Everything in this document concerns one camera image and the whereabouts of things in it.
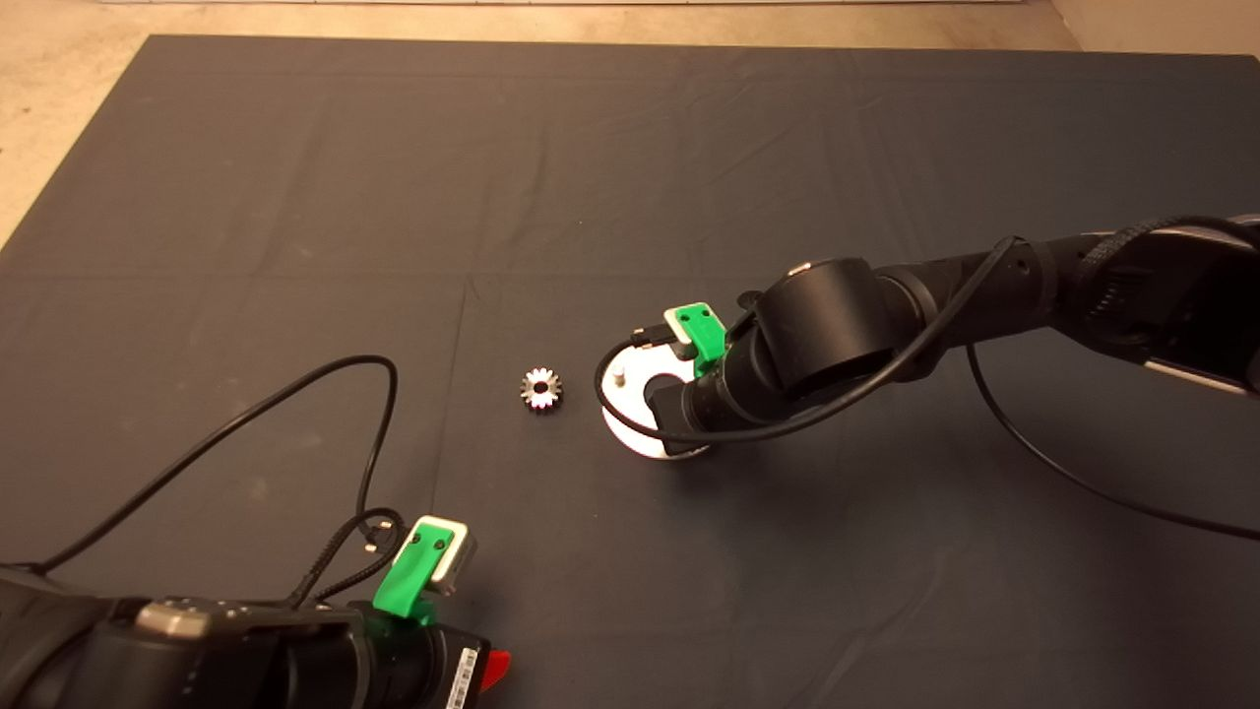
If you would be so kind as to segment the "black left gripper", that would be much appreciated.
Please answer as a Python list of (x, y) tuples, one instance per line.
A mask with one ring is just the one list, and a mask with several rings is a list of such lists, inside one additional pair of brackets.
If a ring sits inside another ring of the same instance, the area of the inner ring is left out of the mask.
[(365, 615), (364, 708), (476, 708), (510, 670), (509, 651), (478, 633)]

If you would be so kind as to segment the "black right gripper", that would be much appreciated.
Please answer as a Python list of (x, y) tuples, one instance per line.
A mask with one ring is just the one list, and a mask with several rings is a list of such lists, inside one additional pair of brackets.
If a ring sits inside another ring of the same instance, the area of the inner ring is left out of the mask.
[(782, 421), (782, 387), (759, 329), (740, 332), (706, 375), (656, 387), (646, 403), (656, 429), (675, 434), (759, 429)]

